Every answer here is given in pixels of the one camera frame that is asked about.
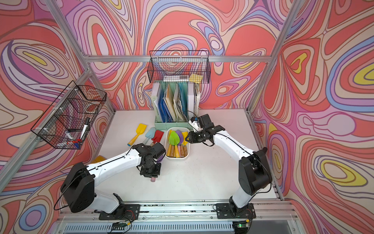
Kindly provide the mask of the purple trowel pink handle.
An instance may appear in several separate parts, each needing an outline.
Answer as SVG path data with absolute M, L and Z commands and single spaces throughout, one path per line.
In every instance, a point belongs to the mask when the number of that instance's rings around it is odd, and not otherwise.
M 165 155 L 166 155 L 166 154 L 163 154 L 162 156 L 160 156 L 160 157 L 157 159 L 156 163 L 161 163 L 161 162 L 163 161 Z M 151 178 L 151 182 L 156 182 L 156 179 L 157 179 L 157 177 L 154 177 L 154 176 L 153 176 L 153 177 Z
M 185 153 L 184 153 L 184 149 L 183 149 L 183 146 L 182 146 L 183 135 L 182 135 L 182 132 L 180 130 L 177 130 L 176 133 L 179 136 L 179 143 L 178 143 L 179 154 L 180 154 L 181 158 L 184 158 L 185 157 Z

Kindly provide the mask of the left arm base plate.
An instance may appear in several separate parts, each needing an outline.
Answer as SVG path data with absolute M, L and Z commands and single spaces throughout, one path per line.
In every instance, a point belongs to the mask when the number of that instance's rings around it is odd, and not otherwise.
M 138 220 L 140 204 L 120 204 L 116 210 L 108 214 L 100 212 L 99 220 Z

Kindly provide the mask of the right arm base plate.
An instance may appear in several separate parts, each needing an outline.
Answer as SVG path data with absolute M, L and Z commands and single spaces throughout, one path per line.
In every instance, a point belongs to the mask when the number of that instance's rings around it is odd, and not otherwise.
M 247 203 L 244 207 L 238 208 L 233 200 L 229 203 L 216 203 L 213 210 L 217 214 L 218 219 L 255 219 L 256 213 L 252 203 Z

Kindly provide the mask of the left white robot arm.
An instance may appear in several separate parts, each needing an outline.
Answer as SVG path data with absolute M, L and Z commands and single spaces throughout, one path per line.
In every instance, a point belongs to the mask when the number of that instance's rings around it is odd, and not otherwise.
M 160 158 L 165 153 L 164 146 L 159 142 L 152 146 L 140 143 L 108 160 L 88 165 L 79 162 L 71 168 L 60 188 L 62 197 L 72 213 L 94 209 L 118 216 L 125 212 L 123 200 L 115 193 L 97 190 L 97 186 L 130 168 L 139 169 L 141 176 L 157 178 L 161 170 Z

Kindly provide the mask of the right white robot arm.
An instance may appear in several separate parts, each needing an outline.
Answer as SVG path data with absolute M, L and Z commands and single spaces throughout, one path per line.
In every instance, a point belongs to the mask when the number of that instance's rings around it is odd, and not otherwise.
M 190 144 L 209 141 L 212 146 L 223 149 L 238 165 L 239 189 L 229 199 L 233 210 L 246 207 L 262 189 L 272 184 L 270 166 L 266 157 L 267 148 L 251 150 L 235 140 L 224 127 L 214 125 L 208 114 L 189 120 L 192 131 L 185 140 Z

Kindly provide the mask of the green scoop yellow handle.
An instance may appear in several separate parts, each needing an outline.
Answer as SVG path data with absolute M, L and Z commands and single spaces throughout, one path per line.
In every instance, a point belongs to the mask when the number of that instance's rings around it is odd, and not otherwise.
M 175 131 L 171 132 L 169 140 L 172 146 L 170 157 L 180 158 L 180 154 L 178 150 L 179 136 L 177 135 Z

